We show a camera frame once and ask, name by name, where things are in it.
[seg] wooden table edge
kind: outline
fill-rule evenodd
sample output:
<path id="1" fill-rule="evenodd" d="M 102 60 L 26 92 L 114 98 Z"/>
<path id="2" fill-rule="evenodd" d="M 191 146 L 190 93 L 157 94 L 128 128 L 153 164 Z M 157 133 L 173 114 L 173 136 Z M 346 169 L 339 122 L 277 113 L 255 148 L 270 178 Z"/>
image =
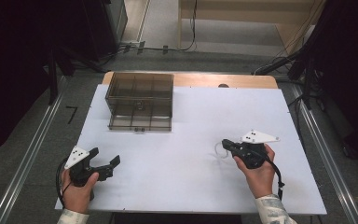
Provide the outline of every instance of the wooden table edge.
<path id="1" fill-rule="evenodd" d="M 103 77 L 104 85 L 109 85 L 114 72 L 108 72 Z M 230 88 L 278 89 L 277 82 L 272 76 L 230 75 L 211 73 L 164 73 L 174 75 L 174 86 L 187 87 L 218 87 L 226 84 Z"/>

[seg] metal rail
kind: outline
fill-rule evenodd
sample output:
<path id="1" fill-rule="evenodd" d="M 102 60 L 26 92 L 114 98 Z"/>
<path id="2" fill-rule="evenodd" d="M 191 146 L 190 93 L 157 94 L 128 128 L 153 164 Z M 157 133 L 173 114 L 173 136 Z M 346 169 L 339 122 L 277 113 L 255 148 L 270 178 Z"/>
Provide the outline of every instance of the metal rail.
<path id="1" fill-rule="evenodd" d="M 29 174 L 32 165 L 34 164 L 34 159 L 36 158 L 36 155 L 39 152 L 39 148 L 42 145 L 43 140 L 45 139 L 46 133 L 48 132 L 48 128 L 51 122 L 53 121 L 57 109 L 61 103 L 62 96 L 64 91 L 66 90 L 69 79 L 70 79 L 69 77 L 62 76 L 59 83 L 60 93 L 57 96 L 54 103 L 48 106 L 48 109 L 44 117 L 42 118 L 39 127 L 36 130 L 34 138 L 31 141 L 31 144 L 28 146 L 28 149 L 25 152 L 24 157 L 22 158 L 21 164 L 17 169 L 16 174 L 14 174 L 13 178 L 8 184 L 8 187 L 0 202 L 0 223 L 7 222 L 7 218 L 10 215 L 11 209 L 13 208 L 13 205 L 20 194 L 22 185 L 24 184 L 25 179 Z"/>
<path id="2" fill-rule="evenodd" d="M 293 93 L 295 97 L 301 95 L 301 89 L 298 86 L 293 87 Z M 324 163 L 325 169 L 330 176 L 333 186 L 336 190 L 337 196 L 341 202 L 342 208 L 347 215 L 348 221 L 352 224 L 358 224 L 358 208 L 351 195 L 351 192 L 338 169 L 338 166 L 330 152 L 330 148 L 327 145 L 324 136 L 322 135 L 319 125 L 316 122 L 312 110 L 308 110 L 307 107 L 301 103 L 301 111 L 305 121 L 310 129 L 312 138 L 318 148 L 319 154 Z"/>

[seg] black curtain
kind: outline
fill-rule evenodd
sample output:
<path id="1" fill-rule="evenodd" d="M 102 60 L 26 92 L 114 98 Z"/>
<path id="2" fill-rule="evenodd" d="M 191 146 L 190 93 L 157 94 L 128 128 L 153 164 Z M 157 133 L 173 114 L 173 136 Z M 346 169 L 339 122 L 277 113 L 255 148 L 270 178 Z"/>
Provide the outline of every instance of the black curtain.
<path id="1" fill-rule="evenodd" d="M 324 90 L 354 129 L 343 140 L 358 152 L 358 1 L 330 1 L 337 2 L 337 15 L 318 36 L 315 63 Z"/>
<path id="2" fill-rule="evenodd" d="M 0 146 L 49 84 L 44 10 L 36 2 L 0 1 Z"/>

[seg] finger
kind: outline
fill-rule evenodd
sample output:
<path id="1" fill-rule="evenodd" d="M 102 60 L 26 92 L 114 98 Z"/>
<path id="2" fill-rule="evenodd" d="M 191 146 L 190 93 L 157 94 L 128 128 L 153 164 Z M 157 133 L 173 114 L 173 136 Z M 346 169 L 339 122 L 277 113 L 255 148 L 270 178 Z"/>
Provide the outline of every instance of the finger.
<path id="1" fill-rule="evenodd" d="M 69 176 L 69 170 L 64 169 L 62 171 L 61 180 L 64 186 L 69 185 L 69 183 L 71 183 L 71 176 Z"/>
<path id="2" fill-rule="evenodd" d="M 266 151 L 267 151 L 267 155 L 268 155 L 269 159 L 271 161 L 274 161 L 275 152 L 272 150 L 272 148 L 269 145 L 264 144 L 264 146 L 266 147 Z"/>
<path id="3" fill-rule="evenodd" d="M 94 173 L 89 177 L 89 180 L 87 181 L 86 185 L 84 186 L 86 189 L 91 190 L 92 187 L 94 187 L 94 185 L 97 183 L 98 181 L 98 177 L 100 176 L 100 174 L 98 173 Z"/>
<path id="4" fill-rule="evenodd" d="M 240 170 L 242 170 L 243 172 L 247 172 L 248 168 L 246 168 L 245 163 L 241 160 L 241 158 L 234 156 L 234 161 L 237 163 L 237 166 Z"/>

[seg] white paper sheet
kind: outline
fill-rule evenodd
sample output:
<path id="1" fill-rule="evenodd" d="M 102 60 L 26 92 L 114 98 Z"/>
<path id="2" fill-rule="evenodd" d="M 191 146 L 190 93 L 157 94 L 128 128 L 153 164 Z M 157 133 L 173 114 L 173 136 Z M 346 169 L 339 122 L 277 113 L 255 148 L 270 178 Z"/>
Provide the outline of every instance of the white paper sheet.
<path id="1" fill-rule="evenodd" d="M 224 138 L 239 142 L 255 129 L 278 136 L 270 143 L 282 173 L 290 214 L 326 214 L 281 90 L 174 87 L 171 133 L 109 131 L 108 86 L 95 92 L 78 146 L 98 147 L 91 166 L 116 155 L 114 175 L 94 187 L 89 209 L 154 213 L 256 213 L 244 174 L 229 155 L 216 155 Z M 221 155 L 226 152 L 217 145 Z M 278 177 L 273 191 L 277 193 Z"/>

